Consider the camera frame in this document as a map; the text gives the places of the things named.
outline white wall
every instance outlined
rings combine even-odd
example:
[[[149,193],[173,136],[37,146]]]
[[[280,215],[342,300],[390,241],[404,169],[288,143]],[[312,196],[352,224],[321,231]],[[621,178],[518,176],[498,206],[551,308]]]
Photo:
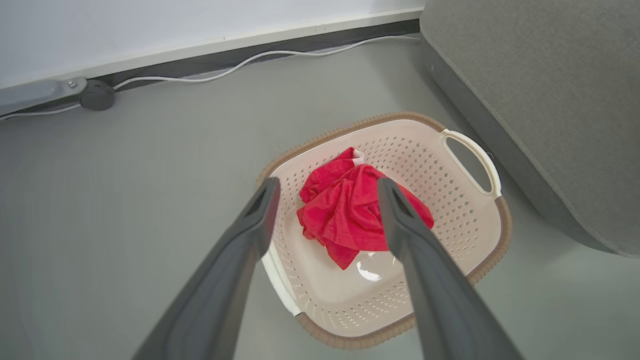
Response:
[[[424,0],[6,0],[0,4],[0,88],[212,38],[423,5]]]

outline gray fabric upholstery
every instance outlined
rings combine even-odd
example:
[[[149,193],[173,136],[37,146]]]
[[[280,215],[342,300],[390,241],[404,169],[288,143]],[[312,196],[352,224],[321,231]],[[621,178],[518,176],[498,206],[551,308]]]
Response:
[[[640,256],[640,10],[633,1],[429,0],[425,61],[532,203]]]

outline beige basket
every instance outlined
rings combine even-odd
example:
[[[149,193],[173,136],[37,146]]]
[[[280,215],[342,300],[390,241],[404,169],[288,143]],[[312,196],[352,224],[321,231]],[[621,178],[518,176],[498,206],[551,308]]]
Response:
[[[478,157],[490,192],[453,155],[448,138]],[[429,207],[433,232],[472,284],[507,251],[511,219],[497,171],[482,148],[416,113],[383,115],[329,132],[267,166],[258,183],[277,176],[282,184],[271,246],[262,259],[273,287],[317,339],[332,347],[367,348],[415,325],[402,264],[390,252],[360,252],[341,270],[322,245],[302,236],[296,216],[307,176],[351,146]]]

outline brown woven rim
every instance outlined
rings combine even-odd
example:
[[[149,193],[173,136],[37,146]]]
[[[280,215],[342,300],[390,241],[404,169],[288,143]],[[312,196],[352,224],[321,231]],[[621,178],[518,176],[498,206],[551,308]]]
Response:
[[[329,131],[324,135],[317,136],[305,142],[303,145],[292,148],[291,150],[280,156],[278,159],[272,161],[269,165],[267,165],[266,168],[264,168],[257,179],[257,184],[258,186],[262,184],[265,178],[269,177],[275,171],[275,169],[284,164],[286,161],[289,161],[291,158],[300,155],[307,150],[313,149],[314,147],[321,145],[322,143],[325,143],[339,136],[352,133],[353,131],[363,129],[365,127],[400,119],[408,119],[421,122],[432,127],[439,133],[446,129],[446,127],[444,127],[441,123],[433,120],[432,118],[412,112],[389,113],[372,117],[354,123],[351,128]],[[507,250],[509,250],[512,231],[511,213],[509,212],[507,202],[503,197],[495,199],[495,205],[498,207],[500,222],[502,224],[500,239],[498,240],[498,245],[491,252],[491,254],[489,254],[489,256],[487,256],[487,258],[484,259],[484,261],[480,263],[480,265],[478,265],[467,275],[467,279],[469,280],[471,285],[477,284],[477,282],[480,281],[480,279],[482,279],[502,259]],[[415,327],[415,315],[410,314],[382,329],[376,330],[367,335],[349,338],[336,335],[323,329],[322,327],[318,326],[318,324],[316,324],[313,320],[311,320],[311,318],[309,318],[306,313],[300,313],[296,316],[296,318],[298,319],[300,325],[302,325],[302,327],[309,334],[311,334],[311,336],[331,347],[344,349],[361,349],[373,347],[375,345],[383,343],[384,341],[387,341],[390,338],[402,334],[412,327]]]

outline white cable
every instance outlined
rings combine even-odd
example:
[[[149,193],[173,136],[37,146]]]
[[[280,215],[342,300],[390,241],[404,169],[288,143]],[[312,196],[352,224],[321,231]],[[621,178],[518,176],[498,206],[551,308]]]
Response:
[[[260,53],[260,54],[256,54],[253,55],[252,57],[246,59],[245,61],[239,63],[238,65],[232,67],[231,69],[228,69],[227,71],[223,72],[220,75],[216,75],[216,76],[211,76],[210,78],[203,78],[203,79],[182,79],[182,78],[166,78],[164,76],[142,76],[139,78],[131,78],[131,79],[127,79],[119,84],[117,84],[116,86],[113,87],[114,90],[118,90],[119,88],[122,88],[123,86],[127,85],[127,84],[131,84],[135,81],[142,81],[142,80],[154,80],[154,81],[177,81],[180,83],[206,83],[208,81],[212,81],[212,80],[216,80],[219,78],[222,78],[223,76],[227,76],[229,74],[231,74],[232,72],[236,71],[237,69],[240,69],[241,67],[245,66],[246,64],[250,63],[251,61],[261,58],[263,56],[269,56],[269,55],[302,55],[302,56],[328,56],[328,55],[333,55],[333,54],[337,54],[337,53],[341,53],[343,51],[347,51],[350,49],[353,49],[356,46],[360,46],[363,44],[367,44],[369,42],[374,42],[374,41],[379,41],[379,40],[408,40],[408,41],[412,41],[412,42],[419,42],[420,39],[419,38],[414,38],[414,37],[405,37],[405,36],[388,36],[388,37],[379,37],[379,38],[370,38],[367,40],[363,40],[361,42],[357,42],[355,44],[351,44],[349,46],[346,47],[341,47],[340,49],[336,49],[336,50],[332,50],[332,51],[327,51],[325,53],[304,53],[302,51],[289,51],[289,50],[276,50],[276,51],[266,51],[265,53]],[[58,114],[58,113],[63,113],[65,111],[71,110],[71,109],[75,109],[80,107],[80,104],[75,104],[75,105],[71,105],[67,108],[62,108],[62,109],[58,109],[58,110],[52,110],[52,111],[41,111],[41,112],[37,112],[37,113],[14,113],[14,114],[9,114],[9,115],[5,115],[0,117],[0,121],[2,120],[6,120],[10,117],[21,117],[21,116],[32,116],[32,115],[52,115],[52,114]]]

